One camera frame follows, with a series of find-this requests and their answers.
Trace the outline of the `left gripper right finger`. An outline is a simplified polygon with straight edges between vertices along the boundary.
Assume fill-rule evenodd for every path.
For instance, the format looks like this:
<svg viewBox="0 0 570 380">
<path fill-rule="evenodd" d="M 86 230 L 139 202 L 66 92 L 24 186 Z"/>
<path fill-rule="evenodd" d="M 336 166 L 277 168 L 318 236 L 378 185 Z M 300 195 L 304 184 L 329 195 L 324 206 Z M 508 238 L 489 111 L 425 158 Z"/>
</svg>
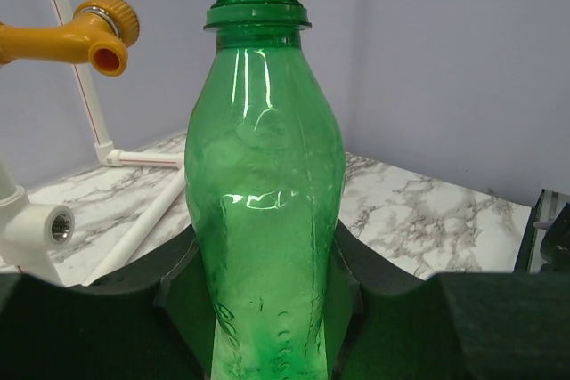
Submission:
<svg viewBox="0 0 570 380">
<path fill-rule="evenodd" d="M 335 232 L 329 270 L 334 379 L 566 379 L 565 273 L 438 273 L 422 280 Z"/>
</svg>

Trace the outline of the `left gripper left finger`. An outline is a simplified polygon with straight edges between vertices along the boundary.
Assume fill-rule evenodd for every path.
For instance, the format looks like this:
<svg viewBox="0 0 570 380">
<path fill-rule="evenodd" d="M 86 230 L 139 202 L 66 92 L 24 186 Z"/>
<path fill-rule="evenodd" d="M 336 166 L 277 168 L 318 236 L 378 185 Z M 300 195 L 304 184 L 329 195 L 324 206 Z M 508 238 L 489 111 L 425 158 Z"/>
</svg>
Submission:
<svg viewBox="0 0 570 380">
<path fill-rule="evenodd" d="M 208 379 L 213 338 L 192 227 L 90 286 L 1 276 L 3 379 Z"/>
</svg>

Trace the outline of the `green plastic bottle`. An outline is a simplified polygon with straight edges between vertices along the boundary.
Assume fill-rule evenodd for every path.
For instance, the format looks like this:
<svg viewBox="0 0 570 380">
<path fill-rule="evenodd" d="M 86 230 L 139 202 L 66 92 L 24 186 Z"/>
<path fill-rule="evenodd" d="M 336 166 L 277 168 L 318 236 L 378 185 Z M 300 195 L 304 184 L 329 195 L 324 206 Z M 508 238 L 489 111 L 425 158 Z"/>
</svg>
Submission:
<svg viewBox="0 0 570 380">
<path fill-rule="evenodd" d="M 325 379 L 323 307 L 346 159 L 298 0 L 215 0 L 186 203 L 216 314 L 214 379 Z"/>
</svg>

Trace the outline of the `brass yellow faucet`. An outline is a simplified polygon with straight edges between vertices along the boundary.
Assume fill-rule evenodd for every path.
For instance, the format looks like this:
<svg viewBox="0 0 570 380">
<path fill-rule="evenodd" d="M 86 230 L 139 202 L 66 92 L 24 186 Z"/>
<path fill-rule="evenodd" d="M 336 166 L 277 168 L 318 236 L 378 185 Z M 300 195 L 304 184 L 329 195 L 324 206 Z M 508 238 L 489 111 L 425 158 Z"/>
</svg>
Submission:
<svg viewBox="0 0 570 380">
<path fill-rule="evenodd" d="M 127 49 L 140 35 L 140 22 L 125 0 L 86 0 L 70 22 L 51 28 L 1 26 L 1 64 L 16 60 L 91 64 L 104 76 L 127 67 Z"/>
</svg>

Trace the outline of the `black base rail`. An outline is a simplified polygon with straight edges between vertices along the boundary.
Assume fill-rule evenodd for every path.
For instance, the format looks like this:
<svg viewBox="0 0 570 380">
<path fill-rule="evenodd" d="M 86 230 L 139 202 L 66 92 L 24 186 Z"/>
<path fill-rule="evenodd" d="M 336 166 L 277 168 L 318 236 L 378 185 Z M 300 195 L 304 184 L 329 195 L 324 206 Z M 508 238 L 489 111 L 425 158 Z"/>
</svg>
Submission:
<svg viewBox="0 0 570 380">
<path fill-rule="evenodd" d="M 569 195 L 542 190 L 529 214 L 514 272 L 569 272 Z"/>
</svg>

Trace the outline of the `white PVC pipe frame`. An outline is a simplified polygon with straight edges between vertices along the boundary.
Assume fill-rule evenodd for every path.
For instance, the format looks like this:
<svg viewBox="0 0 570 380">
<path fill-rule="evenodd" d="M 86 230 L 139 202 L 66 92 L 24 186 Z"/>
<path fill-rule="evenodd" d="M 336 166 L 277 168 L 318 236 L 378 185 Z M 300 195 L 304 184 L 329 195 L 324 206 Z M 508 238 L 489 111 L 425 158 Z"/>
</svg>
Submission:
<svg viewBox="0 0 570 380">
<path fill-rule="evenodd" d="M 176 135 L 144 150 L 116 148 L 93 65 L 45 66 L 70 73 L 95 160 L 26 184 L 1 156 L 1 271 L 88 285 L 150 251 L 159 231 L 174 226 L 170 218 L 183 196 L 183 141 Z"/>
</svg>

